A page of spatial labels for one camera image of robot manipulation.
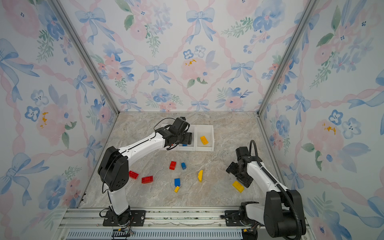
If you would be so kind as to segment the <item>white bin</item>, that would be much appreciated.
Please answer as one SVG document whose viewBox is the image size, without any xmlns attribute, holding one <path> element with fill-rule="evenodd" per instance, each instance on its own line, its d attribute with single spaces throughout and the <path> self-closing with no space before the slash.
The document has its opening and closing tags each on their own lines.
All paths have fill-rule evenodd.
<svg viewBox="0 0 384 240">
<path fill-rule="evenodd" d="M 213 152 L 215 136 L 213 125 L 195 126 L 195 146 L 197 152 Z"/>
<path fill-rule="evenodd" d="M 168 124 L 168 125 L 165 125 L 163 127 L 160 128 L 159 130 L 159 133 L 163 136 L 163 137 L 168 137 L 168 136 L 171 136 L 173 133 L 169 130 L 169 128 L 171 127 L 172 125 Z"/>
<path fill-rule="evenodd" d="M 196 143 L 195 143 L 195 130 L 196 130 L 196 125 L 191 125 L 188 133 L 191 133 L 192 141 L 191 144 L 186 144 L 188 145 L 187 147 L 183 147 L 182 144 L 180 144 L 176 149 L 178 151 L 189 151 L 189 152 L 194 152 L 196 150 Z"/>
</svg>

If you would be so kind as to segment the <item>yellow long lego brick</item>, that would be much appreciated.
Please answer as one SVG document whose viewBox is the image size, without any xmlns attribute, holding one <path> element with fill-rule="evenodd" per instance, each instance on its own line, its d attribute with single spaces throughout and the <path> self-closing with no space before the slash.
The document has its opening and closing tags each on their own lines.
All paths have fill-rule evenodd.
<svg viewBox="0 0 384 240">
<path fill-rule="evenodd" d="M 244 186 L 241 184 L 241 183 L 239 183 L 238 181 L 235 181 L 234 183 L 233 183 L 233 187 L 239 192 L 239 193 L 242 193 L 243 191 L 244 191 Z"/>
</svg>

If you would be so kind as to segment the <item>long red lego brick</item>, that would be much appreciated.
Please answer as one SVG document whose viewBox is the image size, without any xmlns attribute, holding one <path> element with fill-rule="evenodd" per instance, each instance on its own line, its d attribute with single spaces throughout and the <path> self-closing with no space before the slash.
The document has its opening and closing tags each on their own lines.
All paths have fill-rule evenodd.
<svg viewBox="0 0 384 240">
<path fill-rule="evenodd" d="M 142 178 L 142 184 L 149 184 L 154 181 L 153 176 L 143 177 Z"/>
</svg>

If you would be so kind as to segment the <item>red curved lego brick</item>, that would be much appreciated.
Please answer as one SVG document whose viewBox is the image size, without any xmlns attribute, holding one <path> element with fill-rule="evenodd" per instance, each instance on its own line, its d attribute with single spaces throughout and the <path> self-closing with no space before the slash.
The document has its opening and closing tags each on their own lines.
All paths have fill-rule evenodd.
<svg viewBox="0 0 384 240">
<path fill-rule="evenodd" d="M 139 174 L 133 171 L 129 171 L 129 177 L 136 180 L 139 177 Z"/>
</svg>

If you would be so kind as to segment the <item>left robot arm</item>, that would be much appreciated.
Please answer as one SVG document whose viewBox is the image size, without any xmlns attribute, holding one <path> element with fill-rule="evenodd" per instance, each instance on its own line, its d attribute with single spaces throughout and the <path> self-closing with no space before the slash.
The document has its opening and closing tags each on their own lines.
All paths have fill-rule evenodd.
<svg viewBox="0 0 384 240">
<path fill-rule="evenodd" d="M 172 150 L 178 145 L 191 144 L 190 124 L 184 117 L 172 119 L 174 122 L 164 127 L 154 128 L 153 132 L 142 140 L 126 147 L 109 147 L 104 153 L 98 168 L 102 180 L 102 192 L 107 193 L 111 211 L 121 216 L 130 208 L 125 185 L 129 181 L 130 166 L 146 155 L 159 149 Z"/>
</svg>

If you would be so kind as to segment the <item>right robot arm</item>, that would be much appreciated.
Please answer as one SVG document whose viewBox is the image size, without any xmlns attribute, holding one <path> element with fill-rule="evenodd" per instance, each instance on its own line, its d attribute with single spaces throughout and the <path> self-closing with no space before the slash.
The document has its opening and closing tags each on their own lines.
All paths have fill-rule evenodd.
<svg viewBox="0 0 384 240">
<path fill-rule="evenodd" d="M 242 187 L 257 183 L 266 195 L 265 203 L 242 202 L 238 211 L 226 211 L 221 218 L 229 221 L 228 226 L 234 223 L 244 226 L 243 233 L 249 238 L 258 235 L 258 227 L 265 227 L 272 238 L 300 240 L 307 232 L 300 193 L 279 182 L 258 154 L 251 154 L 252 150 L 257 150 L 254 142 L 249 148 L 237 148 L 237 161 L 232 162 L 226 171 L 234 175 Z"/>
</svg>

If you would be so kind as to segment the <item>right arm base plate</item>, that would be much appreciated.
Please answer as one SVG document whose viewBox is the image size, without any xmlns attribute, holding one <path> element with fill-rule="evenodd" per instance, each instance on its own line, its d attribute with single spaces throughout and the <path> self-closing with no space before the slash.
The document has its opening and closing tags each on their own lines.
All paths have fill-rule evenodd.
<svg viewBox="0 0 384 240">
<path fill-rule="evenodd" d="M 245 210 L 226 210 L 223 215 L 220 216 L 221 219 L 226 221 L 227 227 L 263 227 L 264 225 L 256 220 L 250 219 Z"/>
</svg>

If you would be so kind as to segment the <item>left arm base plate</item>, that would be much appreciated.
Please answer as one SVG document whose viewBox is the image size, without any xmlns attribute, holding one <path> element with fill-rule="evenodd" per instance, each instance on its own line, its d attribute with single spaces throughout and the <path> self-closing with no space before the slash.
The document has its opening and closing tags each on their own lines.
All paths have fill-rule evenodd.
<svg viewBox="0 0 384 240">
<path fill-rule="evenodd" d="M 126 210 L 121 215 L 115 214 L 114 211 L 108 210 L 104 219 L 104 227 L 143 227 L 146 219 L 145 210 Z"/>
</svg>

